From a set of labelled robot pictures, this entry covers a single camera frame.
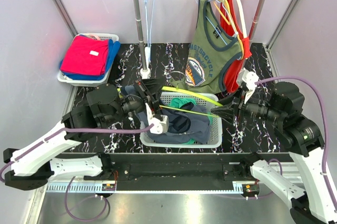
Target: black marble table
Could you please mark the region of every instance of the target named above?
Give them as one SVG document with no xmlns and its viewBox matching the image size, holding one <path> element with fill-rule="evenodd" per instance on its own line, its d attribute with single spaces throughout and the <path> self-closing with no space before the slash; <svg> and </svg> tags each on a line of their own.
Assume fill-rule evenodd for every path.
<svg viewBox="0 0 337 224">
<path fill-rule="evenodd" d="M 178 77 L 172 71 L 184 72 L 189 44 L 153 44 L 152 61 L 150 64 L 151 76 L 165 76 L 167 80 Z M 252 44 L 252 56 L 247 60 L 245 67 L 257 73 L 260 79 L 272 77 L 268 58 L 262 44 Z M 138 44 L 122 44 L 115 58 L 108 82 L 117 87 L 132 85 L 140 79 L 141 68 L 140 50 Z M 254 93 L 254 97 L 270 97 L 273 83 L 260 85 Z M 93 90 L 90 87 L 79 87 L 77 90 L 74 107 L 85 105 L 86 94 Z M 110 128 L 135 129 L 139 128 L 140 122 L 125 119 L 120 123 L 113 124 Z M 96 139 L 85 142 L 69 152 L 105 152 L 105 153 L 226 153 L 226 152 L 282 152 L 283 148 L 273 134 L 273 126 L 264 121 L 245 119 L 241 124 L 223 124 L 222 144 L 216 149 L 195 148 L 159 148 L 144 146 L 138 134 L 97 134 Z"/>
</svg>

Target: reflective floor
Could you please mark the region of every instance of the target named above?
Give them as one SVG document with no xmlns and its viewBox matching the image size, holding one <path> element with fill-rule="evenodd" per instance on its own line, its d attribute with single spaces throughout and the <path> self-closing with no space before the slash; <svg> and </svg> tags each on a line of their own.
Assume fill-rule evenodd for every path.
<svg viewBox="0 0 337 224">
<path fill-rule="evenodd" d="M 73 207 L 88 195 L 70 194 L 68 206 Z M 110 213 L 91 223 L 101 224 L 223 224 L 259 223 L 292 224 L 285 204 L 275 195 L 259 200 L 227 199 L 218 195 L 127 195 L 108 198 Z M 104 203 L 93 198 L 82 203 L 72 213 L 83 219 L 95 217 Z M 45 197 L 39 224 L 82 223 L 65 212 L 64 194 L 48 193 Z"/>
</svg>

